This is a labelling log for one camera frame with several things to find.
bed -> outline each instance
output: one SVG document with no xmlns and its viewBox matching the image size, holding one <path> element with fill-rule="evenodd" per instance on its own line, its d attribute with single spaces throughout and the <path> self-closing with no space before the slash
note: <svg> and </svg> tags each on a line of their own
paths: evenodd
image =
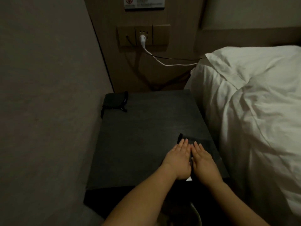
<svg viewBox="0 0 301 226">
<path fill-rule="evenodd" d="M 301 225 L 301 47 L 225 47 L 190 89 L 234 182 L 271 225 Z"/>
</svg>

blank wall plate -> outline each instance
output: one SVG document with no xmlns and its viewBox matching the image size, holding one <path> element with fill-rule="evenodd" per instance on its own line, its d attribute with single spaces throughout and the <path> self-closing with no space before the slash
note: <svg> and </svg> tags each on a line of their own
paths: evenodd
<svg viewBox="0 0 301 226">
<path fill-rule="evenodd" d="M 153 44 L 168 45 L 170 34 L 170 25 L 154 25 L 153 26 Z"/>
<path fill-rule="evenodd" d="M 121 46 L 132 46 L 130 42 L 136 46 L 136 35 L 134 26 L 120 26 L 117 27 L 119 43 Z"/>
<path fill-rule="evenodd" d="M 135 26 L 136 31 L 136 43 L 137 45 L 141 45 L 139 41 L 139 37 L 141 35 L 145 35 L 146 42 L 145 45 L 153 45 L 153 26 Z"/>
</svg>

cable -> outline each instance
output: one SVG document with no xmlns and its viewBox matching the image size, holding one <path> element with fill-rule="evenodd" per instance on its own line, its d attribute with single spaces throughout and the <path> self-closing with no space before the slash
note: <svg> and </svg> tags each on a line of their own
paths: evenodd
<svg viewBox="0 0 301 226">
<path fill-rule="evenodd" d="M 132 42 L 130 41 L 129 39 L 129 36 L 127 35 L 126 38 L 128 39 L 128 42 L 133 46 L 133 47 L 136 47 L 135 45 L 132 44 Z M 153 57 L 157 57 L 157 58 L 161 58 L 161 59 L 175 59 L 175 60 L 187 60 L 187 61 L 198 61 L 202 58 L 199 58 L 199 59 L 180 59 L 180 58 L 167 58 L 167 57 L 162 57 L 162 56 L 157 56 L 157 55 L 152 55 L 152 54 L 149 54 L 149 53 L 146 53 L 144 52 L 144 54 L 147 54 L 147 55 L 150 55 L 150 56 L 153 56 Z"/>
<path fill-rule="evenodd" d="M 150 53 L 150 52 L 149 52 L 148 50 L 146 50 L 146 48 L 145 48 L 146 37 L 145 37 L 144 35 L 141 35 L 140 38 L 139 38 L 139 40 L 140 40 L 140 43 L 141 43 L 143 49 L 144 49 L 147 53 L 149 53 L 151 56 L 153 56 L 153 54 Z M 157 60 L 160 64 L 162 64 L 163 66 L 166 66 L 166 67 L 172 67 L 172 66 L 194 66 L 194 65 L 197 65 L 197 64 L 198 64 L 198 63 L 193 63 L 193 64 L 171 64 L 171 65 L 166 65 L 166 64 L 162 63 L 161 61 L 159 61 L 155 56 L 153 56 L 153 58 L 154 58 L 155 60 Z"/>
</svg>

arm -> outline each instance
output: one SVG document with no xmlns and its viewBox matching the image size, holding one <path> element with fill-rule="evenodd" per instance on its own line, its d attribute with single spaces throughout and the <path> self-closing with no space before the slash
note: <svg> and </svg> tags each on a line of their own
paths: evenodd
<svg viewBox="0 0 301 226">
<path fill-rule="evenodd" d="M 163 201 L 176 179 L 190 176 L 190 144 L 181 140 L 167 153 L 162 165 L 129 192 L 107 217 L 104 226 L 154 225 Z"/>
<path fill-rule="evenodd" d="M 211 192 L 227 216 L 237 226 L 268 226 L 268 224 L 241 201 L 223 182 L 211 155 L 201 144 L 191 145 L 194 173 Z"/>
</svg>

sign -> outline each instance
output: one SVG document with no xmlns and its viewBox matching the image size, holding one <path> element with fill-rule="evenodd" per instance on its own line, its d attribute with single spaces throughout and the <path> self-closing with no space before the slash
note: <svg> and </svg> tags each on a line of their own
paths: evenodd
<svg viewBox="0 0 301 226">
<path fill-rule="evenodd" d="M 123 0 L 125 9 L 164 8 L 165 0 Z"/>
</svg>

